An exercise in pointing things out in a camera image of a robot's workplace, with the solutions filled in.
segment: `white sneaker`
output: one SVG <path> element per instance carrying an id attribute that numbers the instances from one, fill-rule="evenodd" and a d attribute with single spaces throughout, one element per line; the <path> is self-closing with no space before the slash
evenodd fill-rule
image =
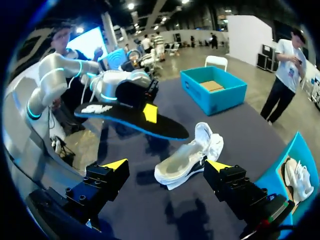
<path id="1" fill-rule="evenodd" d="M 293 201 L 297 205 L 306 200 L 314 191 L 310 183 L 310 173 L 306 166 L 293 158 L 286 161 L 284 166 L 284 181 L 286 186 L 293 187 Z"/>
<path id="2" fill-rule="evenodd" d="M 204 157 L 216 161 L 224 146 L 223 138 L 213 134 L 209 125 L 199 122 L 195 126 L 195 139 L 183 144 L 179 149 L 154 169 L 155 179 L 168 190 L 175 189 L 186 182 L 193 174 L 203 172 Z"/>

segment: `ceiling light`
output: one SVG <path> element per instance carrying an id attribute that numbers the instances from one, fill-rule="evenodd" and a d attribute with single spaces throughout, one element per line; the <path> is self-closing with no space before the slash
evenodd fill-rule
<path id="1" fill-rule="evenodd" d="M 132 9 L 134 9 L 135 8 L 135 4 L 134 3 L 129 3 L 128 4 L 128 9 L 129 10 L 132 10 Z"/>
<path id="2" fill-rule="evenodd" d="M 84 28 L 83 27 L 77 27 L 76 28 L 76 33 L 77 34 L 82 34 L 84 32 Z"/>

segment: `shoe insole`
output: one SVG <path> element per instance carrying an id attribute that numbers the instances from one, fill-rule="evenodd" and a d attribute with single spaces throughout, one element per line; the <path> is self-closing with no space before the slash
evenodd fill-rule
<path id="1" fill-rule="evenodd" d="M 141 110 L 117 103 L 87 102 L 78 106 L 74 115 L 79 118 L 115 121 L 147 135 L 166 140 L 182 141 L 189 137 L 184 126 L 166 116 L 157 114 L 156 123 L 153 123 L 147 121 L 146 115 Z"/>
<path id="2" fill-rule="evenodd" d="M 190 163 L 194 164 L 199 159 L 197 152 L 202 148 L 199 144 L 183 144 L 172 156 L 159 163 L 156 168 L 165 176 L 175 178 L 183 174 Z"/>

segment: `cardboard box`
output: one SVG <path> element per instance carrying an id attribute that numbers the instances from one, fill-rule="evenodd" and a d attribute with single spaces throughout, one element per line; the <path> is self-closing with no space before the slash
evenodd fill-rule
<path id="1" fill-rule="evenodd" d="M 205 89 L 207 89 L 210 93 L 224 89 L 223 86 L 221 86 L 219 83 L 217 83 L 215 81 L 206 81 L 206 82 L 203 82 L 203 83 L 200 83 L 200 84 Z"/>

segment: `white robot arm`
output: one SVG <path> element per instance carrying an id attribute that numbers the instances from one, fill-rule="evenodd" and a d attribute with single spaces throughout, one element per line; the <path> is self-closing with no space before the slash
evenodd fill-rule
<path id="1" fill-rule="evenodd" d="M 116 89 L 121 82 L 134 81 L 135 84 L 148 88 L 151 79 L 141 69 L 132 72 L 109 70 L 99 74 L 99 64 L 94 61 L 68 59 L 61 54 L 52 53 L 39 64 L 39 86 L 32 92 L 27 103 L 28 115 L 36 120 L 54 100 L 67 89 L 66 78 L 79 77 L 101 102 L 116 101 Z"/>
<path id="2" fill-rule="evenodd" d="M 68 89 L 66 78 L 87 73 L 98 74 L 99 64 L 94 61 L 67 59 L 58 53 L 46 56 L 39 64 L 40 84 L 27 103 L 28 115 L 32 119 L 40 118 L 44 109 Z"/>

